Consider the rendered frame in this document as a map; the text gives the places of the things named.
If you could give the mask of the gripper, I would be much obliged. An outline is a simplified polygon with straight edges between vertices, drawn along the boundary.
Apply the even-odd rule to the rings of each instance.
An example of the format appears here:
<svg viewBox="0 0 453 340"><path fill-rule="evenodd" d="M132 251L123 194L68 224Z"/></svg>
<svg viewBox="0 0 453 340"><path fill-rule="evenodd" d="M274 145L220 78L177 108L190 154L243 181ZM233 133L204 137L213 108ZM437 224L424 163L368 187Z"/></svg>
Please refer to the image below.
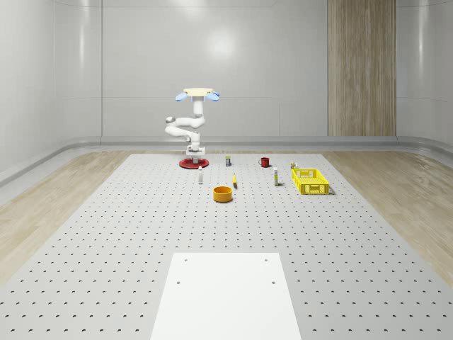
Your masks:
<svg viewBox="0 0 453 340"><path fill-rule="evenodd" d="M203 165L205 160L205 148L198 147L196 150L193 149L192 145L187 146L186 155L190 164Z"/></svg>

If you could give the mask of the yellow basket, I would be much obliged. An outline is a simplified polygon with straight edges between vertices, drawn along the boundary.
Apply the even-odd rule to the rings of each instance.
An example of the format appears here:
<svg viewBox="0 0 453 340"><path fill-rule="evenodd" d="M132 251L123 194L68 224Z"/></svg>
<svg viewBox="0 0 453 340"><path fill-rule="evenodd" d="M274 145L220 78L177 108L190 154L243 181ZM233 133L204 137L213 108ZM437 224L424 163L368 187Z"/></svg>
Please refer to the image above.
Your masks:
<svg viewBox="0 0 453 340"><path fill-rule="evenodd" d="M318 169L292 169L292 180L301 194L329 194L329 182Z"/></svg>

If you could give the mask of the white board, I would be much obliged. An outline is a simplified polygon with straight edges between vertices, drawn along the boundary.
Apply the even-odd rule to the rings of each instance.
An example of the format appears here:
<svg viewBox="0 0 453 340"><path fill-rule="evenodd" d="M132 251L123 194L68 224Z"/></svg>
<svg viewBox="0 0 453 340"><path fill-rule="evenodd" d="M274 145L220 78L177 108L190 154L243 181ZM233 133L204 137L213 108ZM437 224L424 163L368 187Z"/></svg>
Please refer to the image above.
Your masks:
<svg viewBox="0 0 453 340"><path fill-rule="evenodd" d="M301 340L277 253L175 253L151 340Z"/></svg>

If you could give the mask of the drone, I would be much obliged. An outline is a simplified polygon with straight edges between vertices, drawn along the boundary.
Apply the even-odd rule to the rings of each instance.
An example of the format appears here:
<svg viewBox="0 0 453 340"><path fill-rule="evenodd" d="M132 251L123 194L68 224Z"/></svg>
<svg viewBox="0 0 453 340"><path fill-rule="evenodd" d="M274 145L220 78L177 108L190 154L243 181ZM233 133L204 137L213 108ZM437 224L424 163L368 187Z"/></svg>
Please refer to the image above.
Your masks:
<svg viewBox="0 0 453 340"><path fill-rule="evenodd" d="M218 101L219 94L213 89L209 88L189 88L183 89L183 92L176 96L176 101L183 101L187 97L207 97L211 101Z"/></svg>

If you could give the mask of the red plate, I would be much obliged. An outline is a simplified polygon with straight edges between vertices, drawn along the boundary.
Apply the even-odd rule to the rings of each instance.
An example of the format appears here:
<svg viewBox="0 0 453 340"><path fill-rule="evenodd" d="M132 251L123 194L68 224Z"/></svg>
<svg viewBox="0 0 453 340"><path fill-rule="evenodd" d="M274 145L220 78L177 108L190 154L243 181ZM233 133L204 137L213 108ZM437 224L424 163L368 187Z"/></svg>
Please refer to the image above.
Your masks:
<svg viewBox="0 0 453 340"><path fill-rule="evenodd" d="M195 162L193 158L187 158L181 160L179 165L184 169L198 169L200 166L202 168L208 166L209 161L207 159L199 158L197 159L197 162Z"/></svg>

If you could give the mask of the yellow bowl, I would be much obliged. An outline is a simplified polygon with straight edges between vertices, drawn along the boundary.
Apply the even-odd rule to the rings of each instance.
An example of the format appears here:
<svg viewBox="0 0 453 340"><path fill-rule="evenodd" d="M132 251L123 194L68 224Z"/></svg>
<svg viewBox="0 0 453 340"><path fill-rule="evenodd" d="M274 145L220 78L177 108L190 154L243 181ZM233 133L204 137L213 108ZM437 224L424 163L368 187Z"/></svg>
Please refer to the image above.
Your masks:
<svg viewBox="0 0 453 340"><path fill-rule="evenodd" d="M213 189L213 199L216 202L227 203L232 200L232 189L228 186L218 186Z"/></svg>

